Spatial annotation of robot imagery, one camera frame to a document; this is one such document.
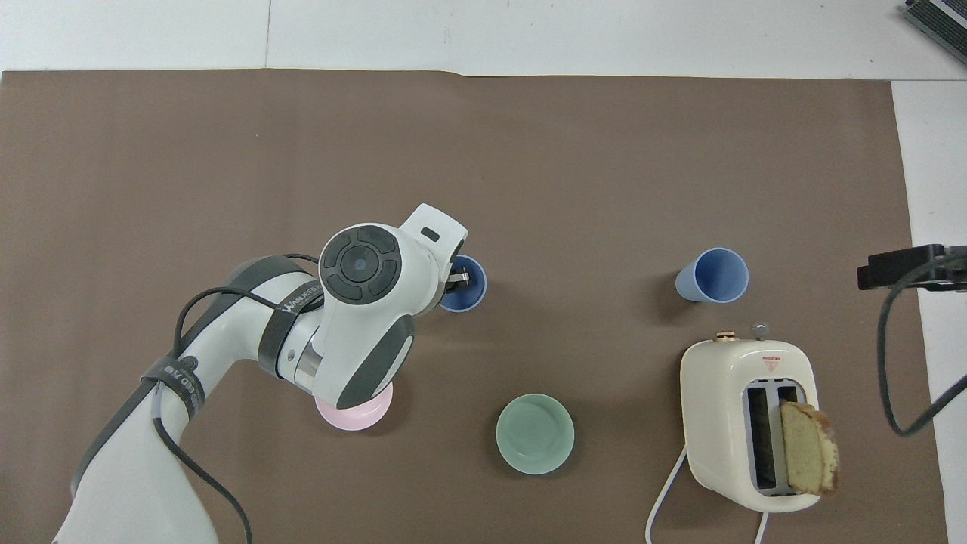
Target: brown paper sheet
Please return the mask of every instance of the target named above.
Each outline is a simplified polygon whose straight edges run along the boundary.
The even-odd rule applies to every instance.
[[[810,357],[842,488],[766,542],[942,542],[931,430],[893,436],[868,254],[910,244],[890,85],[298,71],[8,73],[0,87],[0,540],[46,542],[82,452],[168,349],[185,301],[252,257],[317,253],[429,202],[470,229],[475,311],[437,310],[377,427],[239,364],[187,451],[256,542],[640,542],[682,445],[682,352],[764,320]],[[747,295],[672,286],[724,245]],[[901,413],[927,400],[915,297],[892,320]],[[544,477],[500,458],[514,397],[560,400],[576,446]],[[196,486],[222,541],[241,527]],[[656,542],[750,542],[757,514],[684,469]]]

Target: black cable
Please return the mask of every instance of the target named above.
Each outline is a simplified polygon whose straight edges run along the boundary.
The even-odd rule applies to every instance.
[[[185,450],[183,450],[178,444],[175,443],[173,439],[171,439],[171,435],[169,435],[164,429],[164,425],[161,423],[160,417],[153,418],[153,421],[155,423],[155,431],[158,433],[158,437],[161,438],[161,441],[164,442],[164,445],[167,446],[168,450],[173,453],[175,457],[181,460],[186,467],[190,468],[192,472],[198,474],[199,478],[205,480],[205,483],[215,488],[215,491],[219,492],[222,497],[225,497],[225,499],[231,503],[232,508],[235,508],[235,511],[238,513],[239,517],[242,518],[242,526],[245,528],[246,544],[251,544],[251,525],[249,525],[249,516],[246,516],[245,509],[242,508],[242,504],[240,504],[239,501],[237,501],[235,497],[232,496],[232,494],[218,482],[218,480],[213,478],[212,475],[206,472],[204,468],[200,467],[198,463],[196,463],[191,457],[188,456],[187,453],[185,453]]]
[[[287,253],[287,254],[283,255],[283,257],[287,257],[287,258],[300,258],[302,260],[308,260],[309,262],[314,262],[316,264],[319,264],[319,257],[313,257],[311,255],[306,255],[304,253]]]
[[[210,289],[205,289],[205,290],[199,292],[198,294],[196,294],[188,302],[188,304],[185,305],[185,308],[182,309],[181,314],[178,316],[178,322],[175,323],[174,356],[178,357],[178,356],[181,355],[182,351],[184,351],[183,346],[181,345],[182,344],[182,329],[185,327],[185,317],[188,316],[188,312],[191,310],[191,307],[194,306],[195,304],[197,304],[198,301],[200,301],[201,299],[205,298],[206,296],[209,296],[209,295],[212,295],[212,294],[216,294],[216,293],[237,294],[239,296],[244,296],[246,298],[250,298],[251,300],[254,300],[255,302],[258,302],[259,304],[268,306],[269,308],[272,308],[273,310],[276,307],[276,304],[273,303],[272,301],[270,301],[269,299],[264,298],[264,297],[261,297],[261,296],[258,296],[257,294],[255,294],[255,293],[253,293],[251,291],[246,291],[244,289],[238,289],[238,288],[235,288],[235,287],[214,287],[214,288],[210,288]]]
[[[922,264],[907,272],[890,289],[890,294],[887,295],[886,300],[883,301],[883,307],[880,309],[880,320],[876,327],[876,370],[880,378],[880,400],[883,401],[883,411],[887,414],[887,421],[890,423],[890,428],[901,437],[909,437],[922,429],[940,410],[944,409],[964,389],[967,389],[967,375],[964,375],[954,385],[951,385],[947,391],[944,391],[944,394],[924,410],[909,427],[906,429],[900,427],[899,423],[896,422],[893,403],[890,401],[890,387],[887,383],[887,319],[890,317],[890,309],[893,307],[894,301],[900,293],[909,287],[910,284],[917,281],[920,276],[942,268],[945,265],[958,262],[967,262],[967,254],[954,257],[938,257],[931,262]]]

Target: toaster slot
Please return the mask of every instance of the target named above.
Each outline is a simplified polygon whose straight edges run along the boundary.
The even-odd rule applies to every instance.
[[[786,473],[781,401],[805,402],[806,394],[789,378],[758,379],[743,392],[748,468],[752,486],[766,497],[798,494],[789,487]]]

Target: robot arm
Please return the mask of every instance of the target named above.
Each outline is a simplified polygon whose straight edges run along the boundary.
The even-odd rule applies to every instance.
[[[197,386],[202,402],[233,363],[255,359],[331,405],[357,406],[398,372],[412,346],[413,318],[440,301],[466,234],[422,204],[402,227],[364,224],[337,234],[320,258],[321,284],[285,257],[247,262],[228,285],[275,308],[220,294],[183,337],[184,350],[163,360],[193,377],[188,388]],[[218,541],[154,429],[152,404],[176,443],[195,410],[163,383],[143,381],[85,454],[54,542]]]

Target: white tabletop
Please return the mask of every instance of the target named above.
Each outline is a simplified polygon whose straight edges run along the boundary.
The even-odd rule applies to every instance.
[[[913,241],[967,244],[967,67],[904,21],[901,6],[857,0],[0,0],[0,70],[268,67],[890,79]],[[967,335],[957,334],[967,324],[967,296],[919,297],[936,396],[967,373]],[[950,541],[967,542],[961,461],[967,396],[935,426]]]

